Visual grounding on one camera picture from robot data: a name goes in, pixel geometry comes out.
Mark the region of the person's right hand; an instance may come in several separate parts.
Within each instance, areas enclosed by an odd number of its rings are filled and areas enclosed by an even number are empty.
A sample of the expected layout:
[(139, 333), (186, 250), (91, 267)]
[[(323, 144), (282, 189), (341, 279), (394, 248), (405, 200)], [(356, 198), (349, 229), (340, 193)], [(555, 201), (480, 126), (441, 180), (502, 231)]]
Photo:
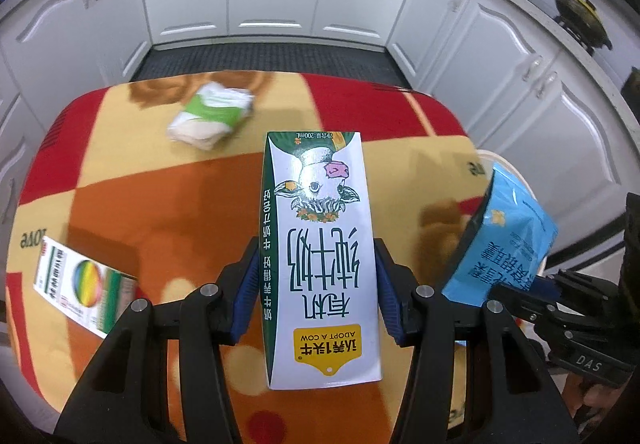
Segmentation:
[(639, 442), (639, 367), (619, 388), (568, 367), (562, 398), (577, 420), (579, 443)]

